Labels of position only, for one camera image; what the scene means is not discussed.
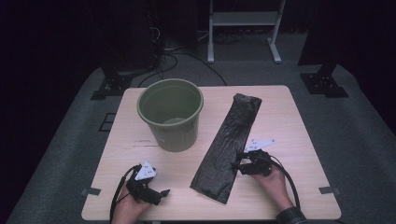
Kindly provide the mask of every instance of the white metal stand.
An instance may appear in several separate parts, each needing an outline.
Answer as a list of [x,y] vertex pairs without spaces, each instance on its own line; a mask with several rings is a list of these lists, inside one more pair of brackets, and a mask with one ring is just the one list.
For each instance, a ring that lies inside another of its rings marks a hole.
[[209,43],[207,45],[207,61],[215,61],[213,50],[213,27],[214,26],[246,26],[246,25],[274,25],[272,37],[267,39],[275,63],[282,63],[275,41],[282,20],[283,8],[286,0],[281,0],[278,11],[269,12],[213,12],[213,0],[209,7]]

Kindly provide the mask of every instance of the black plastic bag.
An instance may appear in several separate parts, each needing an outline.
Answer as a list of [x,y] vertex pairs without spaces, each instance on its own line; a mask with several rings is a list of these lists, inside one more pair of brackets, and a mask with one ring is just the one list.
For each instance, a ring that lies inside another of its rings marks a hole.
[[245,149],[261,103],[260,98],[240,93],[233,97],[230,111],[206,152],[190,188],[218,202],[227,203],[237,173],[233,164],[241,162],[237,153]]

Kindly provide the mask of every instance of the human hand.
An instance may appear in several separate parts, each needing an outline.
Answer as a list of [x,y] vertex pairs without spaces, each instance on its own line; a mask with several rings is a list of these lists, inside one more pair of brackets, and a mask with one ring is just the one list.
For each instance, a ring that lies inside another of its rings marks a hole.
[[150,203],[138,201],[129,194],[124,183],[114,210],[112,224],[134,224],[150,206]]
[[266,194],[279,211],[293,207],[294,205],[286,189],[285,175],[274,165],[272,165],[271,169],[271,174],[268,176],[252,175],[252,177],[262,185]]

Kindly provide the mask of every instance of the green bucket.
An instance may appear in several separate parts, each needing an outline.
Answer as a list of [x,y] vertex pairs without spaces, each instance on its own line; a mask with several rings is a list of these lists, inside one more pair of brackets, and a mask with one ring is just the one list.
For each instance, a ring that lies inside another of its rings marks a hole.
[[203,106],[204,96],[197,86],[171,78],[143,90],[137,100],[137,113],[161,148],[180,152],[195,143]]

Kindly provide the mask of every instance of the person's left hand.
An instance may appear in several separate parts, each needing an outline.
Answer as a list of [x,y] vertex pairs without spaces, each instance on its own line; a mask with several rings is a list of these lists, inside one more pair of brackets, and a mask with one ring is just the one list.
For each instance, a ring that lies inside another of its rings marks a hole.
[[124,183],[114,210],[112,224],[134,224],[150,206],[150,203],[138,201],[129,194]]

